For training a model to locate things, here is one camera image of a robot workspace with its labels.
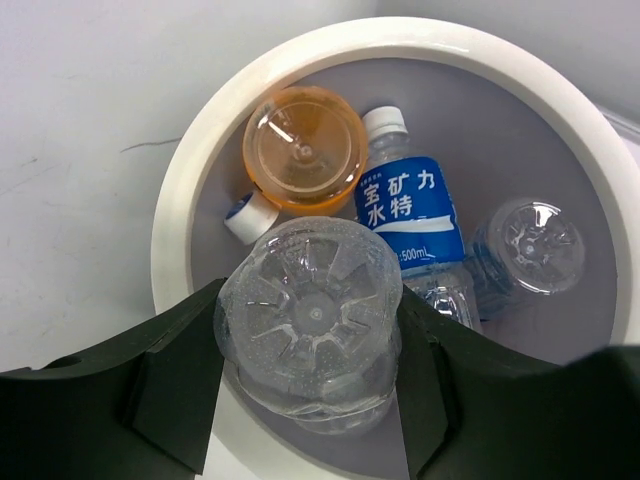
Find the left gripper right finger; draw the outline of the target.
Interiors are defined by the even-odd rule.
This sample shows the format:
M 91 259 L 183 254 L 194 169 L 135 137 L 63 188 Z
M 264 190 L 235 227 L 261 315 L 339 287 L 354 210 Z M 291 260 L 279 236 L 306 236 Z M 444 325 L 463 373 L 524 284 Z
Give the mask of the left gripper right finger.
M 639 350 L 565 366 L 499 345 L 405 290 L 397 399 L 414 479 L 635 479 Z

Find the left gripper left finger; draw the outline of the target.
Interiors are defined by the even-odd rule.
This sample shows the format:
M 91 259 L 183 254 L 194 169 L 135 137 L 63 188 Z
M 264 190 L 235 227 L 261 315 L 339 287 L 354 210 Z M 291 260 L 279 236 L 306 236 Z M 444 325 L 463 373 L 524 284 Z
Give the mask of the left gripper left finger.
M 220 281 L 93 347 L 1 376 L 5 479 L 192 479 L 224 365 Z

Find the blue label water bottle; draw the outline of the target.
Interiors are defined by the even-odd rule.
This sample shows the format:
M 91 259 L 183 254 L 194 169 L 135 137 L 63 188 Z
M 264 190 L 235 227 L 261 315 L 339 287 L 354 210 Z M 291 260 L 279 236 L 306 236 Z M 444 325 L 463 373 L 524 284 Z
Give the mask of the blue label water bottle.
M 395 106 L 363 117 L 365 171 L 354 190 L 357 218 L 396 254 L 403 282 L 440 314 L 481 330 L 456 211 L 438 162 L 413 149 Z
M 572 289 L 585 259 L 583 237 L 561 208 L 536 198 L 506 202 L 478 226 L 466 248 L 480 318 L 493 320 L 535 297 Z

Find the clear crushed bottle white cap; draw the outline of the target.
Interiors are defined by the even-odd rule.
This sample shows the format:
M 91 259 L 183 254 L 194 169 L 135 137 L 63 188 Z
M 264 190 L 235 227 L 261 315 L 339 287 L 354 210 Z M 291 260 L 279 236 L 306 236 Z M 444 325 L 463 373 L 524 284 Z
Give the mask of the clear crushed bottle white cap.
M 392 403 L 403 284 L 376 233 L 301 217 L 263 235 L 224 282 L 214 331 L 251 399 L 322 435 L 360 435 Z

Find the clear bottle blue white cap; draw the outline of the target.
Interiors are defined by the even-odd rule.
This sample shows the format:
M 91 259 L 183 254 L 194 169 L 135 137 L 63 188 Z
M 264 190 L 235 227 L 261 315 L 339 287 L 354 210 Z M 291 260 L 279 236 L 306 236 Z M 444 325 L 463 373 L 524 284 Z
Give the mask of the clear bottle blue white cap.
M 227 213 L 224 225 L 244 245 L 253 244 L 276 222 L 280 209 L 260 191 L 243 196 Z

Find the orange juice bottle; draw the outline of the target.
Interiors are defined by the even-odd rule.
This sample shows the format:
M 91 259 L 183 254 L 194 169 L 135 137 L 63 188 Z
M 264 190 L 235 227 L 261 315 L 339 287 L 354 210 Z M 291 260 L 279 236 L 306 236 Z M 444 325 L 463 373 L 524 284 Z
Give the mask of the orange juice bottle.
M 329 216 L 349 201 L 368 158 L 364 124 L 338 94 L 317 86 L 268 96 L 247 122 L 242 154 L 253 184 L 296 216 Z

